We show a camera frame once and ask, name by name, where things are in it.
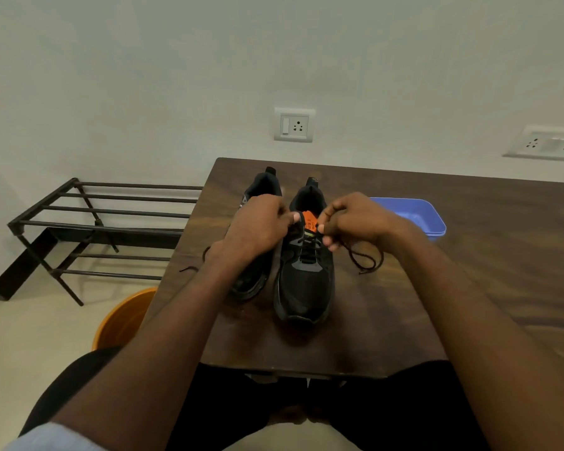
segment black sneaker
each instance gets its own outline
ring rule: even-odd
[[[317,180],[307,179],[290,204],[301,219],[282,242],[274,285],[274,309],[282,321],[315,324],[326,319],[334,297],[332,252],[317,232],[317,217],[326,207]]]
[[[247,188],[244,196],[242,196],[240,207],[245,205],[253,196],[268,194],[282,196],[276,170],[269,166],[265,168],[264,173],[255,176],[253,184]],[[268,280],[273,257],[274,250],[271,250],[255,258],[236,279],[230,294],[238,301],[248,301],[256,296]]]

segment person's left hand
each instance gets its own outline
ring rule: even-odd
[[[251,261],[273,249],[298,221],[299,214],[290,212],[280,196],[254,196],[234,215],[223,245],[241,251]]]

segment orange label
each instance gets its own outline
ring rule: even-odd
[[[303,212],[303,219],[305,220],[305,229],[311,231],[312,233],[317,232],[317,218],[316,216],[311,213],[311,211],[307,210]]]

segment shoelace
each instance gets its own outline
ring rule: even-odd
[[[319,241],[317,241],[317,238],[315,236],[314,237],[307,237],[307,239],[308,239],[308,241],[306,241],[305,239],[303,240],[303,245],[302,245],[302,248],[301,248],[301,254],[299,255],[299,257],[301,258],[302,261],[307,262],[308,264],[314,264],[317,261],[317,250],[319,248],[321,248],[321,245],[320,245]],[[349,258],[351,259],[353,264],[356,265],[360,269],[359,275],[361,275],[362,273],[376,272],[378,269],[380,269],[380,266],[383,265],[384,253],[380,250],[378,250],[378,252],[380,253],[380,261],[378,263],[376,263],[376,260],[373,257],[371,257],[370,255],[353,250],[349,245],[346,245],[345,242],[341,241],[340,244],[343,247],[346,248],[347,252],[349,252]],[[209,251],[210,248],[211,248],[211,246],[209,245],[203,251],[203,256],[202,256],[203,263],[205,262],[205,257],[207,256],[207,251]],[[355,259],[355,256],[360,256],[362,258],[369,259],[372,262],[372,267],[362,266]],[[180,272],[184,272],[184,271],[188,271],[188,270],[198,272],[198,267],[196,267],[196,266],[184,267],[183,269],[180,269]]]

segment metal rack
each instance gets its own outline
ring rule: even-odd
[[[158,228],[117,228],[105,226],[98,216],[101,213],[116,214],[116,215],[139,215],[139,216],[154,216],[154,217],[171,217],[171,218],[190,218],[190,214],[186,213],[169,213],[169,212],[143,212],[139,210],[119,210],[119,209],[97,209],[95,208],[90,199],[101,200],[125,200],[125,201],[156,201],[161,203],[196,203],[197,199],[187,198],[170,198],[170,197],[152,197],[152,196],[123,196],[123,195],[106,195],[86,193],[84,186],[96,187],[116,187],[116,188],[143,188],[143,189],[158,189],[158,190],[202,190],[200,186],[183,186],[183,185],[152,185],[152,184],[139,184],[139,183],[107,183],[107,182],[83,182],[77,178],[73,178],[65,182],[59,188],[54,190],[48,196],[41,199],[39,202],[31,206],[28,210],[13,219],[8,227],[11,232],[17,236],[30,255],[41,264],[46,271],[65,288],[69,295],[79,305],[83,302],[75,292],[65,283],[61,276],[64,273],[74,275],[92,275],[96,277],[115,277],[115,278],[135,278],[143,280],[161,280],[161,277],[156,275],[136,275],[131,273],[115,273],[115,272],[94,272],[94,271],[80,271],[69,269],[71,264],[78,258],[107,258],[107,259],[120,259],[120,260],[143,260],[143,261],[166,261],[170,259],[166,257],[156,256],[126,256],[126,255],[110,255],[110,254],[87,254],[83,253],[88,245],[97,242],[96,236],[104,233],[108,244],[113,247],[116,253],[119,249],[115,244],[114,236],[116,235],[145,235],[145,236],[162,236],[165,238],[174,238],[175,241],[181,236],[183,229],[158,229]],[[68,207],[62,205],[52,205],[57,199],[61,197],[82,198],[87,209],[84,207]],[[62,212],[86,212],[91,213],[94,217],[94,225],[81,225],[69,224],[60,222],[38,221],[32,218],[36,217],[43,210],[58,210]],[[25,226],[41,226],[47,228],[64,228],[68,230],[90,231],[90,233],[83,238],[81,242],[69,253],[69,255],[58,265],[58,267],[50,266],[43,257],[41,257],[33,248],[32,244],[23,235]]]

